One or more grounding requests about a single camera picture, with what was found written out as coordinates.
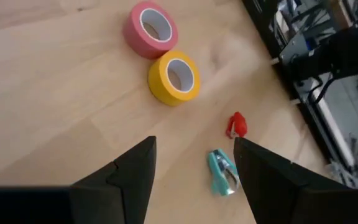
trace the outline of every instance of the stapler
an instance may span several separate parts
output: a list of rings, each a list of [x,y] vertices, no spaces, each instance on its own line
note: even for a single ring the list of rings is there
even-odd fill
[[[222,196],[227,196],[239,188],[240,179],[236,166],[222,149],[213,150],[208,154],[208,164],[213,176],[212,191],[214,194],[219,193]]]

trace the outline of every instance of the masking tape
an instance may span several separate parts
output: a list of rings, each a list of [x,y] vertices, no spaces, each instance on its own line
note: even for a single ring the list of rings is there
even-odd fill
[[[176,73],[181,83],[180,89],[173,86],[168,70]],[[179,51],[169,51],[151,66],[149,87],[161,102],[176,106],[198,95],[200,76],[195,63],[187,55]]]
[[[144,23],[153,27],[158,38],[152,37]],[[136,4],[122,30],[128,45],[140,56],[157,59],[178,42],[178,31],[171,17],[153,2]]]

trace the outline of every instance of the pink tape roll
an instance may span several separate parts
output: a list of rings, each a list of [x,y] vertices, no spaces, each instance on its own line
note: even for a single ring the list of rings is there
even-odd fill
[[[144,23],[152,26],[159,39],[152,37]],[[178,42],[178,31],[171,17],[153,2],[140,2],[132,9],[124,24],[123,34],[128,45],[140,56],[156,59]]]

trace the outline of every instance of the wooden table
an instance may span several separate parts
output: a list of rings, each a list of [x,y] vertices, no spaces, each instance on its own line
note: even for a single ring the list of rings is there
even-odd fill
[[[252,223],[242,191],[211,194],[206,154],[223,148],[235,111],[247,138],[317,172],[321,154],[237,0],[157,0],[175,47],[201,72],[197,99],[175,108],[147,86],[152,62],[125,43],[133,0],[0,0],[0,184],[70,184],[149,135],[157,170],[147,223]]]

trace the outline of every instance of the yellow tape roll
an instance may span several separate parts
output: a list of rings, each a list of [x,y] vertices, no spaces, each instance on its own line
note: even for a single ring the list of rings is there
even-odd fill
[[[181,83],[179,90],[172,85],[168,70],[175,72],[179,78]],[[161,102],[176,106],[198,95],[200,76],[195,63],[187,55],[178,51],[169,51],[151,66],[149,87]]]

